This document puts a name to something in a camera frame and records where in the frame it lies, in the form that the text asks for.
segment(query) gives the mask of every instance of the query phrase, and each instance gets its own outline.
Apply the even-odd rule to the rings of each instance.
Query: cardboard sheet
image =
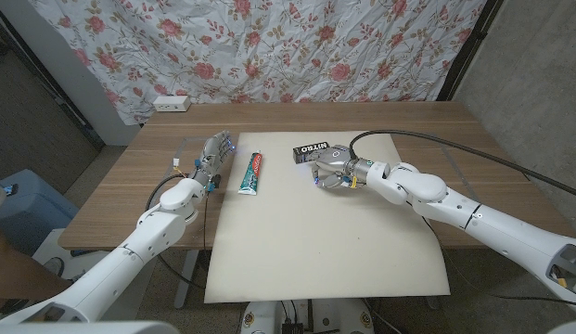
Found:
[[[349,142],[360,132],[241,134],[213,244],[205,302],[450,294],[437,239],[408,205],[368,187],[321,189],[292,149]],[[237,191],[255,150],[256,196]],[[389,135],[355,145],[358,156],[400,161]]]

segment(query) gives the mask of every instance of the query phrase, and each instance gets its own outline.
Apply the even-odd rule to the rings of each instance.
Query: gray wall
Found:
[[[0,9],[107,145],[129,145],[139,125],[125,125],[102,85],[65,39],[28,1],[0,0]]]
[[[506,0],[454,100],[516,162],[576,188],[576,1]],[[576,197],[536,184],[576,228]]]
[[[64,193],[97,154],[18,57],[0,57],[0,180],[29,169]]]

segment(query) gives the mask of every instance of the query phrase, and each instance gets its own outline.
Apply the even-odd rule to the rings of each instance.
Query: floral curtain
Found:
[[[126,124],[193,103],[433,100],[485,0],[29,0]]]

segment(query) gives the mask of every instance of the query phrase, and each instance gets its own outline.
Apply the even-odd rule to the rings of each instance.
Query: electrical outlet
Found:
[[[187,111],[190,105],[188,96],[158,96],[154,101],[157,111]]]

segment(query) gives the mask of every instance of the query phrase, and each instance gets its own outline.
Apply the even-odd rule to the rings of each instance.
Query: robotic arm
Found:
[[[144,212],[135,231],[70,288],[0,321],[15,325],[47,316],[58,322],[94,322],[108,310],[141,268],[165,251],[197,218],[195,206],[213,190],[215,175],[234,147],[227,131],[209,138],[195,169]]]
[[[352,159],[344,146],[317,150],[311,160],[317,186],[366,185],[391,203],[409,201],[418,214],[465,231],[525,268],[560,299],[576,302],[576,238],[544,231],[469,199],[408,163],[391,168],[385,162]],[[319,171],[329,175],[319,176]]]

